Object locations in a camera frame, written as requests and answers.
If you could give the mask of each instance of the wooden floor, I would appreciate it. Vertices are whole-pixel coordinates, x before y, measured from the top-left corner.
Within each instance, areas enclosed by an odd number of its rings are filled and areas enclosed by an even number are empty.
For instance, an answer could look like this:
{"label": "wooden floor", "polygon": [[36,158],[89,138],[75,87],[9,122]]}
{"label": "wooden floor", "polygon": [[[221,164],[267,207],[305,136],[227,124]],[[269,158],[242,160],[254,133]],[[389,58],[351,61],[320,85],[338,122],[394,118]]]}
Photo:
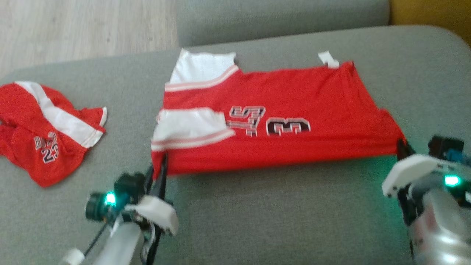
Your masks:
{"label": "wooden floor", "polygon": [[45,63],[178,47],[176,0],[0,0],[0,78]]}

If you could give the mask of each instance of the printed number 23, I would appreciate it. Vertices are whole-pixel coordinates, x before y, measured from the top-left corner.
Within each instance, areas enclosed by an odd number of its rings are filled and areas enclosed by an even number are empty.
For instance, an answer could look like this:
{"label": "printed number 23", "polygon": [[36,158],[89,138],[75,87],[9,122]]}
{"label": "printed number 23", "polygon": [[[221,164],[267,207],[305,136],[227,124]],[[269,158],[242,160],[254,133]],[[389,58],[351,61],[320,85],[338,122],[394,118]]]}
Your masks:
{"label": "printed number 23", "polygon": [[49,162],[52,162],[52,161],[54,161],[54,160],[57,158],[57,156],[58,156],[58,154],[59,154],[58,146],[57,146],[57,144],[55,143],[55,144],[53,144],[53,145],[51,146],[51,148],[41,150],[41,153],[44,155],[44,156],[42,157],[42,161],[43,161],[45,164],[47,164],[47,163],[49,163]]}

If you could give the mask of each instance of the gray couch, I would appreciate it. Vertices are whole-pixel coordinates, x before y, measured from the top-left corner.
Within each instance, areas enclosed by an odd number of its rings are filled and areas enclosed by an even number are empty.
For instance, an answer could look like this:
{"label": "gray couch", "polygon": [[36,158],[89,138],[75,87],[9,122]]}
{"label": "gray couch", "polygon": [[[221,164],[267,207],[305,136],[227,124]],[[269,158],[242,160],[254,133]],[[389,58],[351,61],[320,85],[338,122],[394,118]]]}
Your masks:
{"label": "gray couch", "polygon": [[[440,28],[361,28],[189,50],[235,51],[243,71],[319,66],[317,53],[330,50],[341,62],[355,62],[377,105],[390,111],[418,152],[427,151],[435,133],[471,142],[471,49]],[[150,164],[163,84],[178,54],[45,65],[0,80],[36,81],[77,108],[109,110],[105,136],[75,173],[51,188],[39,188],[0,158],[0,264],[56,264],[67,249],[87,247],[99,224],[85,220],[85,199],[111,189],[121,172]],[[381,192],[394,162],[377,157],[171,179],[167,194],[180,231],[163,237],[155,264],[411,264],[397,203]]]}
{"label": "gray couch", "polygon": [[389,0],[179,0],[181,47],[387,25]]}

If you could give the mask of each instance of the red jersey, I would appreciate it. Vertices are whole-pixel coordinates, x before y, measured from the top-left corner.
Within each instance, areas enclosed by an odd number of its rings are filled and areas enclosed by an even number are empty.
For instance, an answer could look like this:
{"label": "red jersey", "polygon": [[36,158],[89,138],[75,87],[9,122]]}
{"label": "red jersey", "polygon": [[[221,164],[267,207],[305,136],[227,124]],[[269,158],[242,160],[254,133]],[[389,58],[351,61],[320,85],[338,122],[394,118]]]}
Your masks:
{"label": "red jersey", "polygon": [[156,173],[280,166],[396,154],[399,126],[352,62],[244,73],[235,54],[183,50],[152,139]]}
{"label": "red jersey", "polygon": [[34,82],[0,91],[0,155],[41,187],[72,173],[105,132],[106,108],[76,110],[60,92]]}

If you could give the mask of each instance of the black and white lettering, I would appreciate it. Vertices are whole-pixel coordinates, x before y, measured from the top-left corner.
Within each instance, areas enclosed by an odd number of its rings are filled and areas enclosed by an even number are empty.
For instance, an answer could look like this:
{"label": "black and white lettering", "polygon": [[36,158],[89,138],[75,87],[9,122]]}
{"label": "black and white lettering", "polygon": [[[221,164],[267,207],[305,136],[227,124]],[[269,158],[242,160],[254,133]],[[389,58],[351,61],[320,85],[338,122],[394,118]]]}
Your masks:
{"label": "black and white lettering", "polygon": [[282,133],[310,132],[311,125],[304,118],[269,118],[267,120],[267,135],[279,135]]}
{"label": "black and white lettering", "polygon": [[34,146],[36,150],[39,150],[42,147],[42,138],[39,136],[34,137]]}
{"label": "black and white lettering", "polygon": [[36,150],[41,149],[42,161],[47,164],[59,157],[59,146],[57,145],[57,135],[49,132],[48,139],[39,136],[34,137]]}
{"label": "black and white lettering", "polygon": [[227,121],[229,128],[244,129],[248,136],[257,136],[257,126],[265,114],[264,106],[233,106],[229,111],[229,117],[247,119],[247,121]]}
{"label": "black and white lettering", "polygon": [[52,150],[51,149],[43,149],[41,150],[41,154],[43,154],[44,156],[42,157],[42,161],[47,164],[49,162],[52,162],[55,160],[53,154],[52,154]]}

